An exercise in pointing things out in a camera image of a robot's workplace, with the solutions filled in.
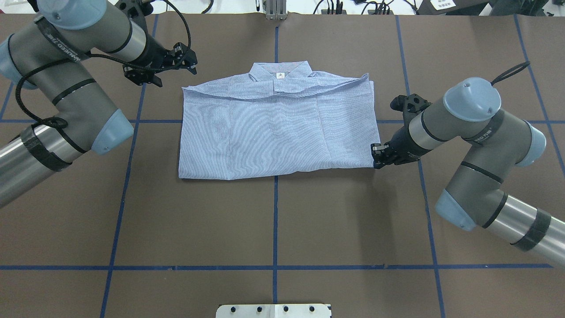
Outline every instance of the shirt collar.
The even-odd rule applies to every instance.
[[[308,61],[290,63],[253,63],[249,75],[255,81],[275,80],[273,73],[285,73],[285,78],[306,78],[312,74]]]

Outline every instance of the striped shirt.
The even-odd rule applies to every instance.
[[[248,74],[184,87],[179,178],[242,179],[373,167],[373,82],[255,63]]]

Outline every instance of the white paper label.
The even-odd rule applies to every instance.
[[[430,0],[432,6],[436,10],[443,10],[451,7],[455,7],[455,2],[453,0]]]

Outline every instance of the black cable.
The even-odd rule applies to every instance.
[[[179,11],[179,9],[177,9],[169,0],[162,0],[163,2],[165,2],[166,4],[170,5],[173,10],[179,15],[179,17],[181,18],[182,22],[184,23],[184,27],[186,29],[186,35],[188,37],[188,45],[187,47],[190,49],[190,45],[191,45],[191,38],[190,38],[190,30],[188,28],[188,23],[186,22],[186,19],[184,18],[184,16],[182,15],[182,13]],[[139,65],[135,65],[126,61],[122,61],[119,58],[115,58],[115,57],[111,57],[109,55],[104,55],[104,54],[93,54],[93,53],[87,53],[86,54],[88,57],[97,57],[97,58],[105,58],[105,59],[109,59],[111,61],[129,66],[131,68],[135,68],[138,70],[145,70],[145,71],[150,71],[150,72],[163,72],[163,71],[168,71],[168,70],[178,70],[180,68],[180,66],[182,65],[182,63],[186,60],[186,58],[188,57],[187,54],[184,54],[183,57],[173,66],[169,66],[169,67],[163,67],[163,68],[152,68],[152,67],[145,67],[145,66],[139,66]],[[27,107],[25,107],[25,104],[23,103],[23,101],[21,100],[21,89],[25,83],[25,81],[27,81],[29,78],[31,78],[33,75],[49,68],[49,67],[53,67],[56,65],[61,65],[67,62],[71,62],[71,60],[69,59],[61,59],[58,61],[54,61],[48,64],[45,64],[43,66],[37,67],[36,69],[32,70],[31,72],[28,72],[27,74],[25,74],[24,76],[22,76],[22,78],[18,81],[18,84],[16,85],[16,91],[15,91],[15,97],[16,97],[16,102],[18,103],[18,106],[20,106],[20,109],[30,118],[32,118],[34,121],[36,121],[39,124],[43,124],[45,126],[49,126],[52,128],[57,128],[57,129],[63,129],[66,128],[68,126],[67,121],[65,121],[63,118],[59,118],[59,117],[50,117],[50,118],[45,118],[42,119],[41,117],[33,114]]]
[[[384,6],[383,6],[383,12],[381,14],[389,15],[390,14],[390,4],[393,3],[393,2],[394,2],[394,0],[390,0],[389,3],[384,3],[384,1],[383,1]]]
[[[373,12],[373,14],[381,14],[381,11],[383,11],[385,8],[385,2],[381,2],[379,5],[379,8],[377,8],[377,10],[375,10],[375,12]]]
[[[369,2],[365,2],[365,3],[366,3],[366,5],[365,5],[365,7],[363,8],[363,11],[361,11],[361,14],[364,14],[364,13],[365,13],[365,9],[366,9],[369,5],[375,5],[375,11],[377,10],[377,7],[378,7],[378,5],[379,5],[376,1],[369,1]]]
[[[318,7],[320,7],[320,4],[324,2],[324,0],[320,0],[320,2],[318,2],[318,4],[316,5],[316,9],[314,9],[314,12],[312,14],[316,14],[316,11],[318,10]]]
[[[179,15],[180,19],[182,20],[182,23],[184,23],[184,28],[186,29],[186,36],[188,36],[188,44],[186,46],[188,46],[188,48],[190,49],[190,45],[192,44],[192,40],[190,38],[190,29],[188,28],[188,23],[186,22],[186,19],[184,18],[182,13],[179,11],[179,9],[177,9],[169,0],[161,0],[161,1],[170,5],[171,8],[173,8],[173,10]],[[213,3],[214,3],[214,0],[210,0],[210,7],[212,6]]]
[[[530,62],[525,61],[524,63],[520,63],[520,64],[512,67],[511,69],[505,71],[504,73],[498,75],[495,79],[493,79],[493,81],[490,82],[490,85],[495,85],[499,81],[505,80],[505,79],[509,78],[510,76],[513,76],[513,75],[518,74],[519,72],[522,72],[529,65],[530,65]]]
[[[49,68],[49,67],[53,67],[56,65],[61,65],[64,63],[68,63],[71,60],[69,59],[60,59],[58,61],[55,62],[51,62],[48,64],[45,64],[43,66],[40,66],[38,68],[36,68],[35,70],[25,74],[24,76],[21,77],[21,79],[18,81],[18,84],[16,85],[16,102],[18,103],[18,106],[20,106],[20,109],[29,117],[31,117],[34,121],[40,123],[40,124],[44,124],[45,126],[49,126],[52,128],[65,128],[68,126],[67,121],[65,121],[63,118],[59,118],[59,117],[50,117],[50,118],[45,118],[42,119],[41,117],[33,114],[29,109],[27,109],[24,105],[24,103],[21,100],[21,88],[24,86],[25,81],[27,81],[30,77],[32,77],[33,75]]]
[[[208,5],[208,7],[206,9],[204,9],[204,11],[202,11],[202,14],[208,13],[208,11],[210,11],[210,9],[212,9],[213,5],[214,5],[214,0],[210,0],[210,4]]]
[[[412,10],[414,10],[414,13],[416,13],[416,15],[418,15],[418,7],[416,7],[416,0],[414,0],[414,4],[412,4],[408,0],[403,0],[403,1],[408,3],[410,5],[410,7],[412,8]]]

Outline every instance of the black tape band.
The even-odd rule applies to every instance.
[[[489,227],[494,222],[494,220],[496,220],[496,218],[500,214],[500,211],[502,211],[502,208],[506,204],[506,200],[508,200],[508,194],[504,193],[504,195],[502,196],[502,200],[500,201],[500,204],[498,205],[498,207],[496,208],[494,214],[490,217],[490,219],[483,225],[483,229]]]
[[[80,81],[80,82],[76,83],[75,85],[65,89],[63,92],[61,92],[61,94],[55,96],[55,98],[51,102],[53,103],[53,105],[57,105],[58,102],[60,102],[63,98],[67,97],[72,92],[74,92],[77,89],[84,87],[88,84],[92,84],[92,83],[96,83],[96,81],[94,79],[85,79],[83,81]]]
[[[494,180],[494,181],[496,181],[496,182],[498,182],[498,183],[503,183],[503,182],[504,182],[504,180],[503,180],[501,177],[499,177],[499,176],[497,176],[497,175],[495,175],[495,174],[493,174],[493,173],[491,173],[491,172],[488,172],[488,171],[486,171],[485,169],[483,169],[483,168],[481,168],[481,167],[477,167],[477,166],[475,166],[474,164],[470,164],[470,163],[467,162],[467,161],[461,162],[461,165],[462,165],[462,166],[465,166],[465,167],[469,167],[469,168],[471,168],[471,169],[473,169],[473,170],[475,170],[475,171],[477,171],[477,172],[480,172],[480,173],[486,175],[487,177],[491,178],[492,180]]]
[[[36,136],[33,127],[29,126],[21,132],[21,142],[24,144],[29,153],[37,159],[43,166],[55,172],[59,172],[71,164],[61,160],[53,152],[49,152],[43,143]]]
[[[424,128],[425,133],[428,134],[428,136],[430,136],[430,137],[434,138],[435,140],[440,141],[440,142],[442,142],[442,143],[449,141],[449,140],[443,140],[443,139],[440,139],[440,138],[438,138],[438,137],[435,137],[435,136],[428,130],[428,127],[426,127],[426,125],[425,125],[425,123],[424,123],[424,114],[425,114],[425,113],[422,113],[422,115],[420,116],[420,121],[421,121],[421,123],[422,123],[422,127]]]
[[[41,34],[43,34],[49,43],[53,44],[54,47],[62,51],[68,59],[76,63],[88,59],[87,55],[70,44],[64,36],[59,33],[59,31],[51,23],[49,23],[47,19],[45,19],[44,16],[40,16],[34,22],[39,31],[41,31]]]
[[[478,134],[473,137],[463,138],[468,143],[474,145],[482,145],[490,137],[494,136],[494,134],[498,131],[500,126],[502,125],[502,121],[504,120],[504,110],[499,110],[486,124],[485,128],[481,130]]]
[[[549,223],[551,223],[551,215],[544,210],[538,209],[536,220],[533,221],[526,235],[518,242],[511,245],[514,245],[524,252],[533,249],[544,238],[547,229],[549,229]]]
[[[119,48],[117,48],[117,49],[115,49],[115,50],[113,50],[113,51],[106,52],[106,53],[108,53],[108,54],[114,54],[114,53],[117,53],[117,52],[123,50],[123,49],[128,45],[129,40],[132,39],[132,34],[133,34],[133,26],[132,26],[132,22],[130,21],[130,22],[129,22],[129,34],[128,34],[128,38],[125,39],[125,42],[124,42]]]

